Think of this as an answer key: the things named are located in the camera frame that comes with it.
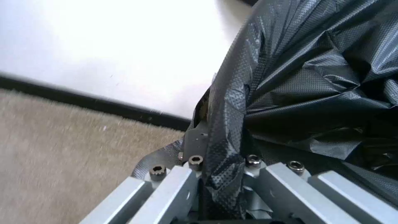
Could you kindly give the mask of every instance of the black plastic bag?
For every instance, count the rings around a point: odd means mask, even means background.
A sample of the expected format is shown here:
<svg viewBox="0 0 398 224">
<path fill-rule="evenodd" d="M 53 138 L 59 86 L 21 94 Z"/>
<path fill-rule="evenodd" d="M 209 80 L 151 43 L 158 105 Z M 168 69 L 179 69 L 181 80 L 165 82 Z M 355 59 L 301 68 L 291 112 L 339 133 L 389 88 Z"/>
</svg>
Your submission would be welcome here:
<svg viewBox="0 0 398 224">
<path fill-rule="evenodd" d="M 397 182 L 349 164 L 398 178 L 397 8 L 393 0 L 254 6 L 191 124 L 206 119 L 209 130 L 201 218 L 245 218 L 249 153 L 333 169 L 398 205 Z M 154 155 L 144 161 L 158 163 Z"/>
</svg>

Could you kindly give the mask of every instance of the silver metal frame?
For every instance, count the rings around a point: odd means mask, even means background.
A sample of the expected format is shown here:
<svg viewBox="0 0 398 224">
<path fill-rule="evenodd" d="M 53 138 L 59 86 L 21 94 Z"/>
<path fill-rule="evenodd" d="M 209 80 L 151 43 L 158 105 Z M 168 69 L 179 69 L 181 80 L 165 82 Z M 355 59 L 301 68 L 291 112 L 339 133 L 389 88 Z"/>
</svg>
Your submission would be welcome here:
<svg viewBox="0 0 398 224">
<path fill-rule="evenodd" d="M 196 172 L 175 166 L 129 223 L 169 224 L 173 219 L 186 219 L 197 184 Z"/>
<path fill-rule="evenodd" d="M 305 223 L 358 223 L 282 163 L 261 169 L 252 188 L 272 209 L 273 218 L 296 216 Z"/>
<path fill-rule="evenodd" d="M 128 177 L 80 224 L 126 223 L 139 210 L 151 193 L 151 183 Z"/>
<path fill-rule="evenodd" d="M 334 171 L 312 176 L 308 183 L 361 223 L 397 223 L 398 211 Z"/>
</svg>

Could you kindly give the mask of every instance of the floor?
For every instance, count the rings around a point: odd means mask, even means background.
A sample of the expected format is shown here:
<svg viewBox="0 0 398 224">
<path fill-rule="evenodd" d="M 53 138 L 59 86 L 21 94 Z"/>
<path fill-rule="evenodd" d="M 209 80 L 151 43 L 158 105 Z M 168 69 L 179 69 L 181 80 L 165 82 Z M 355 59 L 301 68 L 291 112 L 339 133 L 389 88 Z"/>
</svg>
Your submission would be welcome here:
<svg viewBox="0 0 398 224">
<path fill-rule="evenodd" d="M 192 118 L 251 7 L 2 0 L 0 74 Z"/>
<path fill-rule="evenodd" d="M 0 90 L 0 223 L 73 224 L 183 133 Z"/>
</svg>

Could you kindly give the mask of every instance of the white wall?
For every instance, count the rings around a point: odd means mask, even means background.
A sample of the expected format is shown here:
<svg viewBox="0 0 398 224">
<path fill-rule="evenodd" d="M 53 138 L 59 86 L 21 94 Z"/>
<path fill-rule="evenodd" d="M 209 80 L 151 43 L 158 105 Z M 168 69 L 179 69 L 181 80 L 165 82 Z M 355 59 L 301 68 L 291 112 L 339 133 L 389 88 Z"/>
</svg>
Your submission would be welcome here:
<svg viewBox="0 0 398 224">
<path fill-rule="evenodd" d="M 238 0 L 1 0 L 0 71 L 191 118 L 250 12 Z"/>
</svg>

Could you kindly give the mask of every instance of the metal bolt head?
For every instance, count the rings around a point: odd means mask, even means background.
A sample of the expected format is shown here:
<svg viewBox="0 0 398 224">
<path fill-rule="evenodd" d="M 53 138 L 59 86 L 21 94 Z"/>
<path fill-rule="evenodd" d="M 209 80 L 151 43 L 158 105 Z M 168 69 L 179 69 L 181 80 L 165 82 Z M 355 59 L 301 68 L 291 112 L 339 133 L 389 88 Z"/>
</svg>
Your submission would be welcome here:
<svg viewBox="0 0 398 224">
<path fill-rule="evenodd" d="M 153 181 L 161 181 L 166 176 L 166 167 L 163 165 L 156 165 L 149 170 L 150 179 Z"/>
<path fill-rule="evenodd" d="M 184 157 L 184 153 L 183 152 L 179 152 L 178 153 L 178 161 L 182 161 L 183 157 Z"/>
<path fill-rule="evenodd" d="M 246 156 L 246 166 L 248 168 L 260 168 L 261 167 L 261 159 L 256 155 L 248 155 Z"/>
<path fill-rule="evenodd" d="M 302 175 L 305 170 L 304 165 L 299 161 L 289 161 L 286 166 L 298 175 Z"/>
<path fill-rule="evenodd" d="M 193 155 L 188 160 L 189 167 L 194 171 L 201 171 L 203 165 L 203 157 L 200 155 Z"/>
</svg>

